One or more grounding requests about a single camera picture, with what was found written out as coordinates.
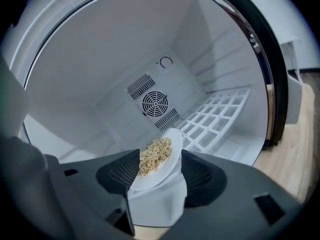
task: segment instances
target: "black mesh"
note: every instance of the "black mesh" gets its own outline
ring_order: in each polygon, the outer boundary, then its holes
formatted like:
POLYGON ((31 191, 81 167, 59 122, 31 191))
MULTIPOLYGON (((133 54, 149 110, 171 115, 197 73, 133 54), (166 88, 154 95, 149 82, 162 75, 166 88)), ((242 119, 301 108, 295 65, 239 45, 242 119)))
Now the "black mesh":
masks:
POLYGON ((137 176, 137 169, 139 170, 139 156, 136 155, 118 168, 110 171, 110 177, 122 185, 131 187, 137 176))
POLYGON ((99 184, 109 193, 127 195, 139 171, 140 150, 136 149, 102 166, 95 174, 99 184))
POLYGON ((185 207, 207 206, 225 190, 227 177, 218 166, 182 150, 181 172, 186 182, 185 207))

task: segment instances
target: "tofu litter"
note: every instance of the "tofu litter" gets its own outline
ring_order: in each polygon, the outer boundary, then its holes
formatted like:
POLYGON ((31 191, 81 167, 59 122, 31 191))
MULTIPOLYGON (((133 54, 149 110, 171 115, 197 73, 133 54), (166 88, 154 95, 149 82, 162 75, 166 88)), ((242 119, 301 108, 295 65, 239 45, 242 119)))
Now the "tofu litter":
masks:
POLYGON ((164 162, 172 152, 170 138, 159 138, 152 141, 146 150, 140 153, 139 176, 146 176, 152 171, 157 171, 159 165, 164 162))

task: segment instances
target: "fan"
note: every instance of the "fan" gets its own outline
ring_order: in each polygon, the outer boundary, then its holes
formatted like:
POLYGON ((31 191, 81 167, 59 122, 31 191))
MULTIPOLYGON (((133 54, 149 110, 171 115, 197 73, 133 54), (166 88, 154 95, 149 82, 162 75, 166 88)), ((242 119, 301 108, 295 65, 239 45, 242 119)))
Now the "fan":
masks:
POLYGON ((160 91, 147 93, 142 101, 143 114, 151 117, 160 117, 168 109, 167 95, 160 91))

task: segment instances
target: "wooden floor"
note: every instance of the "wooden floor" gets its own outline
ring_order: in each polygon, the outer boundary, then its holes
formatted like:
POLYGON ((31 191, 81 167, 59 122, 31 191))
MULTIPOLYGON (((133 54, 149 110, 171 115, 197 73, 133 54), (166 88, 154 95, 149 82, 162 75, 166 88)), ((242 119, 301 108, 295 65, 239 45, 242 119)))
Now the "wooden floor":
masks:
MULTIPOLYGON (((302 79, 305 83, 297 124, 286 125, 278 146, 262 151, 253 165, 301 203, 312 193, 319 178, 320 73, 303 74, 302 79)), ((139 240, 156 240, 169 229, 134 228, 139 240)))

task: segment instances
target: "white grid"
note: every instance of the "white grid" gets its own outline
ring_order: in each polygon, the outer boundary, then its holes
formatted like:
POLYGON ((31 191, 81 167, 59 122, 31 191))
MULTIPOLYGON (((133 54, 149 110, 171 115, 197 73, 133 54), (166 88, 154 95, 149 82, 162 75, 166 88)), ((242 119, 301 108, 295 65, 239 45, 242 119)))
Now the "white grid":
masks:
POLYGON ((235 122, 249 93, 250 89, 243 87, 209 94, 177 126, 183 136, 183 149, 209 154, 235 122))

